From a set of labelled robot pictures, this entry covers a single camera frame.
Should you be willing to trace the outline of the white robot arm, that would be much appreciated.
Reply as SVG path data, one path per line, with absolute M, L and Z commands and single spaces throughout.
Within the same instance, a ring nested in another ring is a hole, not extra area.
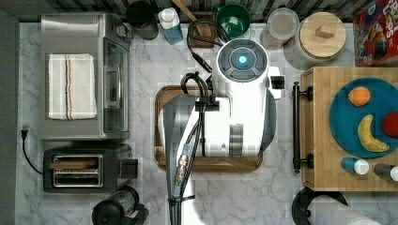
M 212 74 L 180 81 L 182 93 L 161 109 L 158 129 L 166 160 L 171 225 L 193 217 L 190 175 L 197 156 L 247 158 L 263 154 L 276 130 L 275 101 L 284 76 L 257 42 L 238 38 L 219 50 Z

